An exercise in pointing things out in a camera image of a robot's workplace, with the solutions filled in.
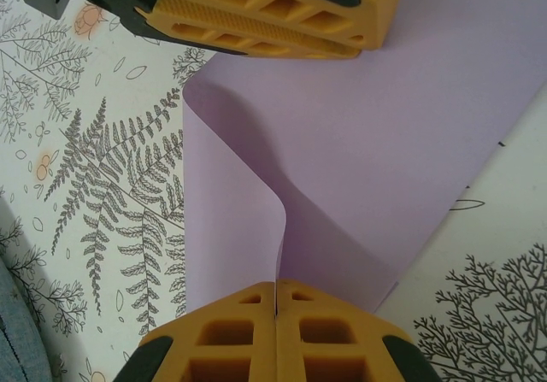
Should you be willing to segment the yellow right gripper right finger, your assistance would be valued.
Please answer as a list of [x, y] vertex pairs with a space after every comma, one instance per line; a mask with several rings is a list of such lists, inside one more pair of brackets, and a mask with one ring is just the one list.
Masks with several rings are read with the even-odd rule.
[[278, 382], [436, 382], [398, 326], [296, 280], [276, 291]]

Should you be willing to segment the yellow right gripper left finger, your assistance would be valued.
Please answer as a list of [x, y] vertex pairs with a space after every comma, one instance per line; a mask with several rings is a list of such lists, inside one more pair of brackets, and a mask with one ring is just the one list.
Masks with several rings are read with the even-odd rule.
[[153, 329], [113, 382], [276, 382], [274, 291], [261, 282]]

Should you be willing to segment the purple cloth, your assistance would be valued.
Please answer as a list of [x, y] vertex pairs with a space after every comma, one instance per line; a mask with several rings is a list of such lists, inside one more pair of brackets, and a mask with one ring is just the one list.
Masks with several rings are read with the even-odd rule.
[[350, 60], [218, 54], [185, 85], [189, 310], [295, 279], [376, 309], [547, 82], [547, 0], [402, 0]]

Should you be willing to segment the floral fern print tablecloth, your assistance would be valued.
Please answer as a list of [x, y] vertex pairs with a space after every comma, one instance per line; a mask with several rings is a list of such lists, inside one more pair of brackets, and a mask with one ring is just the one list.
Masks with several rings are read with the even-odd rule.
[[[188, 314], [186, 83], [218, 54], [141, 37], [87, 0], [53, 19], [0, 0], [0, 199], [9, 273], [54, 382], [113, 382], [153, 329]], [[450, 207], [480, 219], [473, 179]], [[449, 306], [415, 321], [436, 382], [547, 382], [547, 246], [501, 267], [468, 255]]]

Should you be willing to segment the grey-blue fabric pouch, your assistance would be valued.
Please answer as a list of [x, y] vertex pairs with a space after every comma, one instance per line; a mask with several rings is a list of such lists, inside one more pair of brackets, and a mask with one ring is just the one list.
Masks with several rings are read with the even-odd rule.
[[0, 382], [54, 382], [38, 328], [3, 260], [16, 235], [15, 217], [0, 199]]

